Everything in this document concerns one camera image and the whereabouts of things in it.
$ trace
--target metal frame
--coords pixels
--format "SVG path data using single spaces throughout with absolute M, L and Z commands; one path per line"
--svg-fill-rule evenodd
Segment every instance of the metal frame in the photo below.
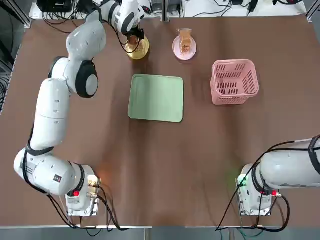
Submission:
M 320 10 L 320 0 L 315 0 L 308 12 L 306 13 L 306 19 L 309 23 L 312 23 L 312 17 Z
M 6 0 L 8 6 L 19 16 L 21 21 L 24 23 L 24 28 L 29 29 L 31 27 L 31 18 L 26 14 L 14 0 Z
M 162 22 L 169 22 L 168 18 L 168 0 L 162 0 Z

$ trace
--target gold cup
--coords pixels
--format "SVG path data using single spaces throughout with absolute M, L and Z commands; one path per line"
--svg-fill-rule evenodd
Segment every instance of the gold cup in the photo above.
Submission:
M 140 60 L 143 59 L 150 48 L 149 40 L 146 36 L 144 39 L 139 39 L 136 36 L 128 36 L 128 42 L 124 46 L 124 49 L 127 51 L 127 55 L 133 60 Z

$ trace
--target power cable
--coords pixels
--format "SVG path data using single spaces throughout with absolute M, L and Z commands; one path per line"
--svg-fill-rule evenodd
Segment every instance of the power cable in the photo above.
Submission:
M 202 14 L 208 14 L 208 15 L 213 15 L 213 14 L 220 14 L 220 13 L 223 13 L 228 7 L 231 8 L 231 6 L 229 6 L 229 4 L 221 11 L 217 11 L 217 12 L 201 12 L 201 13 L 198 13 L 197 15 L 194 15 L 193 18 L 196 18 L 197 16 L 200 16 Z
M 228 11 L 232 8 L 232 6 L 233 6 L 232 2 L 229 1 L 229 3 L 231 3 L 231 4 L 230 4 L 230 7 L 229 7 L 224 13 L 221 14 L 220 18 L 222 18 L 222 17 L 225 15 L 225 13 L 228 12 Z

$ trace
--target black band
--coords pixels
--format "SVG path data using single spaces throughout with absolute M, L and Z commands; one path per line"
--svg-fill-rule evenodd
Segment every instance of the black band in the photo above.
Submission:
M 48 148 L 43 149 L 43 150 L 34 150 L 30 146 L 30 141 L 28 141 L 25 149 L 26 149 L 26 152 L 28 154 L 32 155 L 32 156 L 40 156 L 40 155 L 47 154 L 47 153 L 51 152 L 54 149 L 54 147 L 53 146 L 52 147 L 48 147 Z
M 66 57 L 64 57 L 64 56 L 57 56 L 57 57 L 53 60 L 53 62 L 51 63 L 50 71 L 49 71 L 49 74 L 48 74 L 48 77 L 49 77 L 49 78 L 52 78 L 52 72 L 53 72 L 53 70 L 54 70 L 54 67 L 55 67 L 56 63 L 57 63 L 60 59 L 62 59 L 62 58 L 66 58 Z
M 96 66 L 91 60 L 84 60 L 81 63 L 78 73 L 76 74 L 76 77 L 75 77 L 75 90 L 80 97 L 85 99 L 92 98 L 96 94 L 94 93 L 93 95 L 89 95 L 87 93 L 87 87 L 86 87 L 87 81 L 91 75 L 95 75 L 96 78 L 98 79 Z
M 263 182 L 263 187 L 259 184 L 258 182 L 258 179 L 257 179 L 257 167 L 258 165 L 260 164 L 260 162 L 258 162 L 252 169 L 252 183 L 253 183 L 253 186 L 254 188 L 259 192 L 259 193 L 262 193 L 263 195 L 265 196 L 268 196 L 271 194 L 272 192 L 272 189 L 266 184 L 262 174 L 261 174 L 261 168 L 260 168 L 260 177 L 261 177 L 261 180 Z
M 74 191 L 80 192 L 84 186 L 84 183 L 85 183 L 85 170 L 84 170 L 84 168 L 78 163 L 74 163 L 74 164 L 78 165 L 78 167 L 80 169 L 81 176 L 80 176 L 80 181 L 79 181 L 78 185 L 75 187 L 75 189 L 73 189 L 67 193 L 67 195 L 69 197 L 74 197 Z
M 309 157 L 310 157 L 311 163 L 312 163 L 314 169 L 317 171 L 318 174 L 320 174 L 320 163 L 318 161 L 318 156 L 315 153 L 315 149 L 314 148 L 315 148 L 315 145 L 316 145 L 316 143 L 317 143 L 317 141 L 319 139 L 320 139 L 320 135 L 313 137 L 311 142 L 310 142 L 310 145 L 308 147 L 308 153 L 309 153 Z
M 84 186 L 84 183 L 85 183 L 85 170 L 84 168 L 82 167 L 82 165 L 78 164 L 78 163 L 75 163 L 76 165 L 78 165 L 78 167 L 80 168 L 80 172 L 81 172 L 81 177 L 80 177 L 80 181 L 79 181 L 79 184 L 76 186 L 75 190 L 78 190 L 79 192 L 81 191 L 81 189 L 83 188 Z
M 126 19 L 124 20 L 123 24 L 122 24 L 122 28 L 121 28 L 121 32 L 123 35 L 128 33 L 128 26 L 129 23 L 131 23 L 132 20 L 135 19 L 135 14 L 133 12 L 131 12 L 129 14 L 129 16 L 126 17 Z
M 109 15 L 108 15 L 108 22 L 109 24 L 112 26 L 112 16 L 114 14 L 114 11 L 116 9 L 116 7 L 119 6 L 116 2 L 111 6 L 110 11 L 109 11 Z

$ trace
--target gray floor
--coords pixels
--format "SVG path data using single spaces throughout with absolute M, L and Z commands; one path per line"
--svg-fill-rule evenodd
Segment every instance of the gray floor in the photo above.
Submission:
M 247 235 L 254 235 L 259 231 L 247 230 Z M 85 230 L 69 228 L 30 228 L 30 229 L 2 229 L 1 240 L 89 240 Z M 264 232 L 256 239 L 259 240 L 318 240 L 320 228 L 292 228 L 279 233 Z M 125 232 L 114 230 L 112 232 L 102 231 L 95 240 L 144 240 L 143 229 L 131 229 Z M 150 230 L 151 240 L 243 240 L 244 238 L 237 230 L 215 232 L 214 228 L 184 228 L 184 227 L 154 227 Z
M 307 9 L 310 7 L 314 0 L 305 0 Z M 11 26 L 9 22 L 9 16 L 0 14 L 0 38 L 4 41 L 9 48 L 11 45 Z M 317 13 L 312 19 L 315 33 L 320 42 L 320 12 Z M 13 19 L 14 25 L 14 45 L 13 55 L 17 54 L 24 28 L 21 24 Z M 215 232 L 214 228 L 184 228 L 184 227 L 154 227 L 150 231 L 152 240 L 212 240 L 221 239 L 220 232 Z M 254 232 L 246 231 L 248 235 L 253 235 Z M 29 228 L 29 229 L 0 229 L 1 240 L 88 240 L 91 239 L 84 230 L 74 230 L 69 228 Z M 231 231 L 231 237 L 228 230 L 222 232 L 222 239 L 244 239 L 237 230 Z M 112 232 L 102 231 L 101 234 L 95 237 L 96 240 L 108 239 L 108 240 L 143 240 L 143 229 L 131 229 L 125 232 L 114 230 Z M 258 237 L 260 240 L 318 240 L 320 239 L 320 228 L 293 228 L 288 227 L 286 230 L 280 233 L 268 233 L 264 232 Z

